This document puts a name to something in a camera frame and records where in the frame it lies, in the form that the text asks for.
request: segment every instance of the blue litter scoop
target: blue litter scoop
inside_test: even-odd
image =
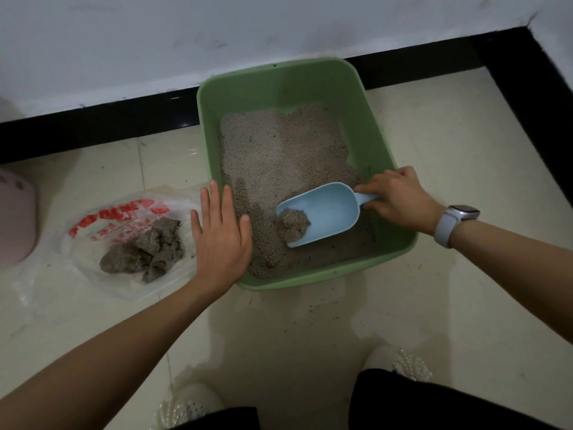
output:
[[[303,238],[287,243],[290,248],[312,243],[347,231],[360,216],[360,205],[378,195],[355,193],[341,182],[331,182],[278,204],[276,215],[285,209],[303,211],[311,223]]]

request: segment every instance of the person's left hand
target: person's left hand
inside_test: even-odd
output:
[[[244,214],[237,226],[231,187],[219,196],[216,181],[209,183],[211,196],[201,189],[203,227],[199,214],[191,210],[191,229],[197,255],[195,277],[207,291],[223,296],[246,271],[253,254],[253,229],[250,218]]]

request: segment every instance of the pink object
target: pink object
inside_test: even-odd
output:
[[[0,267],[30,254],[37,238],[36,188],[0,168]]]

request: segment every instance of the white wall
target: white wall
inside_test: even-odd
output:
[[[573,0],[548,0],[529,27],[573,89]]]
[[[515,27],[543,1],[0,0],[0,120]]]

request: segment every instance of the smartwatch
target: smartwatch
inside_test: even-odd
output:
[[[480,216],[477,208],[468,205],[450,205],[445,210],[434,231],[434,241],[447,249],[451,249],[450,235],[462,220],[475,220]]]

